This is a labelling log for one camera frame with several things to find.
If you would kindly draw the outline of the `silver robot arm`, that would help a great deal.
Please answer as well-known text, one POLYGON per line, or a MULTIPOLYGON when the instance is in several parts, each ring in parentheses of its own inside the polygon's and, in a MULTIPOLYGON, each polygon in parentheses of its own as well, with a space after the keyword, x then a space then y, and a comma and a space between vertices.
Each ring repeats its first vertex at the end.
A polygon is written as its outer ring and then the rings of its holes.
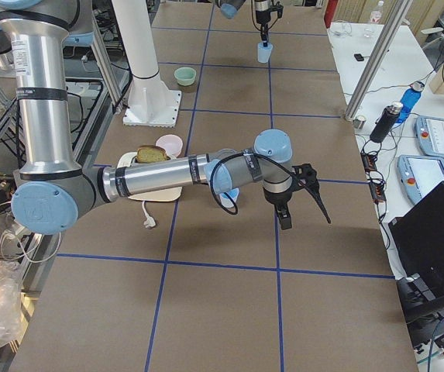
POLYGON ((53 235, 92 209, 121 197, 190 184, 214 196, 261 182, 282 229, 290 229, 294 191, 290 137, 279 129, 260 133, 245 150, 220 150, 154 164, 95 164, 105 126, 84 149, 73 148, 64 42, 93 27, 89 1, 0 1, 0 26, 11 40, 16 97, 22 116, 26 162, 11 200, 15 220, 32 232, 53 235))

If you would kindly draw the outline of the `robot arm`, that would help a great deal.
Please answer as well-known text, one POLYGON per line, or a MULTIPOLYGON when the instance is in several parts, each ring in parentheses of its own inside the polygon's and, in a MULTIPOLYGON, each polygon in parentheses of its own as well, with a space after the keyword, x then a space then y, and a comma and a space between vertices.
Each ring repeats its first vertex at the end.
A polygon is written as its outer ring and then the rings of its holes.
MULTIPOLYGON (((220 0, 214 1, 214 4, 227 19, 233 19, 245 2, 245 0, 220 0)), ((280 1, 255 0, 250 1, 250 9, 252 23, 260 32, 262 46, 270 47, 269 31, 276 21, 282 18, 284 6, 280 1)))

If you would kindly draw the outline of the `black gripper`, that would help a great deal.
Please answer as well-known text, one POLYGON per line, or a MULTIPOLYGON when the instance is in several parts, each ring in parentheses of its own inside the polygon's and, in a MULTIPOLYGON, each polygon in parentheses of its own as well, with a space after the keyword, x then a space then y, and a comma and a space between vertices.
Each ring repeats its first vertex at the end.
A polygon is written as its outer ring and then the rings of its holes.
POLYGON ((288 202, 291 200, 292 193, 289 191, 273 193, 268 190, 263 191, 265 199, 274 207, 281 230, 292 228, 292 218, 288 202))
POLYGON ((263 45, 268 44, 268 24, 271 21, 271 14, 277 13, 277 18, 281 18, 284 6, 279 1, 274 0, 255 0, 253 10, 256 16, 256 22, 260 25, 260 37, 263 45))

